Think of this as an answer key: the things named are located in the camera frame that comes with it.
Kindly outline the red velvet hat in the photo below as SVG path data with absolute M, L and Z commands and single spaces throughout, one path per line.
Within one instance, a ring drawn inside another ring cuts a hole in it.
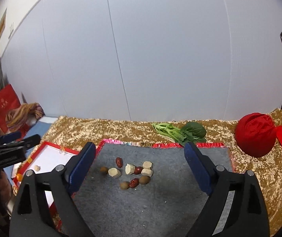
M 245 115 L 236 125 L 235 140 L 245 154 L 255 158 L 265 156 L 276 141 L 274 121 L 258 112 Z

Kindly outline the red gift bag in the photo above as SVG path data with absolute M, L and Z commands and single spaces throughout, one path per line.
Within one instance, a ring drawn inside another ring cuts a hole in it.
M 19 108 L 20 105 L 19 98 L 11 84 L 0 90 L 0 135 L 8 131 L 5 121 L 7 112 Z

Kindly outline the white tray red rim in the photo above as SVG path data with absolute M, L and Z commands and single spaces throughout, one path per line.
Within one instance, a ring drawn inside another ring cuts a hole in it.
M 16 174 L 14 174 L 14 172 L 12 173 L 14 191 L 17 194 L 19 186 L 21 184 L 21 181 L 18 181 L 16 179 L 16 175 L 18 173 L 24 176 L 27 170 L 34 170 L 35 165 L 41 167 L 39 172 L 36 172 L 34 170 L 36 174 L 51 172 L 55 168 L 55 166 L 58 166 L 60 164 L 66 165 L 70 158 L 77 154 L 79 154 L 79 151 L 77 150 L 64 148 L 62 146 L 47 141 L 43 142 L 40 147 L 30 155 L 30 157 L 21 166 L 21 168 L 18 168 L 18 166 L 14 166 L 14 169 L 16 169 Z

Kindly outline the brown longan large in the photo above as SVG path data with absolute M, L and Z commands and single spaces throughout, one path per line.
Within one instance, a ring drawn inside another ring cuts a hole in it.
M 151 181 L 151 178 L 149 176 L 142 176 L 139 178 L 139 183 L 141 185 L 146 185 Z

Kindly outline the striped knitted scarf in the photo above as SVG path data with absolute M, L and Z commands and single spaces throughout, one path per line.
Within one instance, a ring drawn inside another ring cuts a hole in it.
M 9 110 L 5 116 L 5 123 L 10 132 L 20 130 L 29 117 L 39 120 L 45 115 L 39 103 L 23 103 L 19 108 Z

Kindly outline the brown longan small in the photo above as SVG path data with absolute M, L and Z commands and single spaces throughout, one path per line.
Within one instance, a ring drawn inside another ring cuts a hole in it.
M 102 166 L 102 167 L 100 168 L 100 173 L 102 173 L 102 174 L 108 174 L 108 170 L 109 170 L 109 168 L 107 168 L 107 167 L 105 167 L 105 166 Z

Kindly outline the grey felt mat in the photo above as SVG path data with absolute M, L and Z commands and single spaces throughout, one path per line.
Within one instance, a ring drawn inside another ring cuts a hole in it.
M 120 183 L 100 172 L 125 164 L 153 164 L 151 181 L 122 190 Z M 95 236 L 185 236 L 207 201 L 184 157 L 183 148 L 154 149 L 105 144 L 73 200 Z

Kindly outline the red jujube date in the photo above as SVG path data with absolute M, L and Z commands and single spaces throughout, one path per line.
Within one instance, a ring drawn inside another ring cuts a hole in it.
M 134 174 L 135 175 L 141 174 L 142 170 L 143 170 L 142 166 L 135 167 Z
M 121 157 L 117 157 L 115 159 L 116 165 L 118 168 L 122 168 L 123 167 L 123 159 Z
M 130 188 L 136 188 L 138 185 L 139 185 L 139 179 L 138 178 L 132 179 L 129 183 Z

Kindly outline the orange kumquat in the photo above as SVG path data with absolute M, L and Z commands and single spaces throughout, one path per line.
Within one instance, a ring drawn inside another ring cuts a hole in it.
M 20 174 L 20 173 L 18 173 L 18 174 L 16 175 L 16 179 L 17 179 L 18 181 L 22 181 L 23 175 Z

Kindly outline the green bok choy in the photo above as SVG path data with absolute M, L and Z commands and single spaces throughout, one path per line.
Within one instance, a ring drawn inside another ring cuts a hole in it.
M 167 136 L 182 146 L 189 142 L 206 143 L 206 130 L 195 121 L 187 122 L 181 128 L 167 122 L 153 123 L 152 126 L 157 134 Z

